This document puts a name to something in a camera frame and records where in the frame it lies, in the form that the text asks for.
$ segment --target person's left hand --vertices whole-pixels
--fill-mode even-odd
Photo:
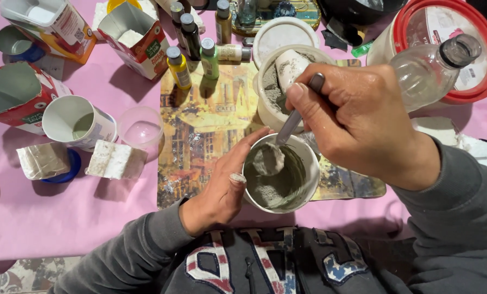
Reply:
[[[260,138],[273,133],[264,127],[241,139],[218,159],[204,190],[180,206],[180,220],[190,236],[199,236],[217,223],[228,224],[240,212],[247,183],[241,171],[247,154]]]

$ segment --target fingernail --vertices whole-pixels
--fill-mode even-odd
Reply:
[[[239,173],[231,173],[229,175],[229,180],[236,185],[247,183],[247,179],[245,179],[245,177]]]
[[[304,89],[299,83],[294,83],[287,88],[286,95],[289,99],[298,99],[304,94]]]

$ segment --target pink tablecloth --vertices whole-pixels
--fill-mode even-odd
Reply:
[[[72,0],[72,3],[84,19],[92,21],[96,0]],[[170,43],[176,44],[170,17],[163,10],[160,14]],[[207,32],[201,37],[214,38],[214,12],[206,11],[201,17],[207,26]],[[0,17],[0,28],[7,24]],[[320,26],[317,32],[322,44],[324,40],[319,32],[323,29]],[[321,49],[335,59],[351,58],[349,53],[337,49],[330,50],[323,45]],[[160,85],[123,65],[107,44],[98,44],[86,65],[66,62],[64,84],[114,117],[135,105],[159,108]],[[445,113],[463,133],[487,139],[487,99]],[[15,149],[47,141],[0,124],[0,260],[83,255],[118,234],[126,222],[157,209],[156,160],[146,165],[137,182],[84,176],[83,171],[71,183],[62,185],[26,179]],[[89,161],[89,153],[80,154],[84,163]],[[289,215],[272,215],[245,206],[234,223],[298,224],[375,237],[399,232],[399,237],[408,237],[410,232],[405,228],[408,216],[388,188],[381,198],[311,202]]]

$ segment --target hand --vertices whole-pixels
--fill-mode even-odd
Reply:
[[[315,73],[325,76],[322,96],[305,85]],[[339,107],[333,113],[328,104]],[[439,176],[433,140],[412,128],[401,90],[389,65],[340,68],[313,63],[287,90],[288,109],[297,109],[329,161],[419,191]]]
[[[180,206],[180,220],[190,236],[201,235],[217,223],[227,224],[240,212],[247,183],[241,171],[247,154],[260,138],[273,133],[264,127],[240,140],[218,159],[205,189]]]

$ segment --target american flag pattern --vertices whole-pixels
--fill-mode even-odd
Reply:
[[[294,226],[276,229],[283,231],[283,241],[263,242],[258,232],[260,229],[243,229],[240,232],[247,233],[252,239],[253,251],[256,259],[260,261],[261,269],[267,276],[269,288],[273,294],[296,294],[296,275],[294,262],[292,261],[292,251],[294,249],[293,232]],[[267,254],[268,250],[283,250],[285,253],[285,278],[279,279],[278,273],[273,267],[271,259]]]
[[[231,284],[229,258],[221,240],[222,232],[221,230],[210,231],[213,246],[199,247],[189,253],[185,272],[195,281],[208,284],[222,294],[230,294],[234,293],[234,287]],[[199,253],[208,253],[216,256],[218,275],[201,268],[200,259],[198,258]]]
[[[327,236],[326,231],[319,229],[314,229],[314,231],[316,232],[319,244],[334,245],[334,241]],[[353,275],[363,274],[368,271],[368,266],[363,260],[362,251],[358,244],[349,237],[340,236],[347,244],[353,260],[339,264],[336,260],[336,255],[332,252],[323,259],[323,268],[326,271],[327,281],[333,284],[343,284]]]

